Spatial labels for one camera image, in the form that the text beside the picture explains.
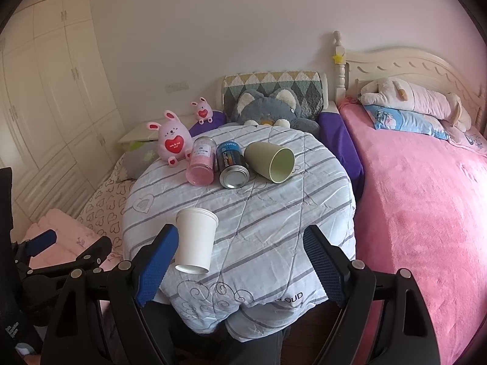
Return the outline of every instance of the gray plush toy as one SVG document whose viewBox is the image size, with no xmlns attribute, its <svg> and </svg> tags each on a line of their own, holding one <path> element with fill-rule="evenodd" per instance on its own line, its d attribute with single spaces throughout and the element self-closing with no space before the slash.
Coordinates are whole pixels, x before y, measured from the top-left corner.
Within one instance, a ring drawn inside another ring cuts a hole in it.
<svg viewBox="0 0 487 365">
<path fill-rule="evenodd" d="M 254 89 L 240 96 L 232 112 L 232 121 L 242 125 L 273 125 L 311 133 L 317 139 L 320 126 L 317 122 L 301 118 L 301 106 L 289 88 L 276 90 L 269 97 Z"/>
</svg>

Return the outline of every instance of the white cup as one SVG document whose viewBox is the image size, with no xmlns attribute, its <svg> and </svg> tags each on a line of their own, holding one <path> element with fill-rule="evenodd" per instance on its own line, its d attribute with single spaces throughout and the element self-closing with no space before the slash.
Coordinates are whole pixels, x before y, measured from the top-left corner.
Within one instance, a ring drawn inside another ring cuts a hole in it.
<svg viewBox="0 0 487 365">
<path fill-rule="evenodd" d="M 218 217 L 198 207 L 180 210 L 176 215 L 179 247 L 176 251 L 176 269 L 190 274 L 204 274 L 210 270 L 213 241 Z"/>
</svg>

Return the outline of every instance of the small pink bunny figurine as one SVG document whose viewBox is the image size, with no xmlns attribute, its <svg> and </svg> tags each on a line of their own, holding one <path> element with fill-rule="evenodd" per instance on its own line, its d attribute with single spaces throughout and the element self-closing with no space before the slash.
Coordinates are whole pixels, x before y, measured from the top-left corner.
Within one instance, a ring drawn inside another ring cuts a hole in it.
<svg viewBox="0 0 487 365">
<path fill-rule="evenodd" d="M 210 123 L 213 122 L 213 110 L 205 98 L 200 97 L 198 102 L 192 102 L 191 105 L 196 107 L 194 114 L 196 115 L 196 119 L 200 125 L 202 125 L 206 120 Z"/>
<path fill-rule="evenodd" d="M 176 166 L 179 159 L 189 159 L 193 149 L 193 139 L 188 129 L 181 123 L 172 111 L 164 111 L 164 116 L 169 119 L 166 123 L 147 123 L 147 129 L 159 131 L 159 147 L 157 153 L 169 166 Z"/>
</svg>

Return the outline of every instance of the white wooden headboard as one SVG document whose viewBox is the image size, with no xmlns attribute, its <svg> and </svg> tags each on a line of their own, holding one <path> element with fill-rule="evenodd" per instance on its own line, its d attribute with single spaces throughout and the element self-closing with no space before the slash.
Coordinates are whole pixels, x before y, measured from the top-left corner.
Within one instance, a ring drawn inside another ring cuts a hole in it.
<svg viewBox="0 0 487 365">
<path fill-rule="evenodd" d="M 345 50 L 342 34 L 335 35 L 335 101 L 357 96 L 362 86 L 377 78 L 395 76 L 440 93 L 454 92 L 470 114 L 472 123 L 483 133 L 485 127 L 485 89 L 477 95 L 461 74 L 448 62 L 416 48 L 393 47 L 371 52 Z"/>
</svg>

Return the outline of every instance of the white wardrobe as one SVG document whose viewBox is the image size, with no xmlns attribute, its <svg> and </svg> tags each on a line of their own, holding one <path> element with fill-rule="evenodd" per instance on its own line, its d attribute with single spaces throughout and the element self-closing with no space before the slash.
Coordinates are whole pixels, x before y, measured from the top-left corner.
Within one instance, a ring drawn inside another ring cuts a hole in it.
<svg viewBox="0 0 487 365">
<path fill-rule="evenodd" d="M 0 49 L 0 167 L 13 170 L 19 238 L 51 208 L 78 216 L 121 156 L 125 128 L 89 0 L 45 0 L 17 12 Z"/>
</svg>

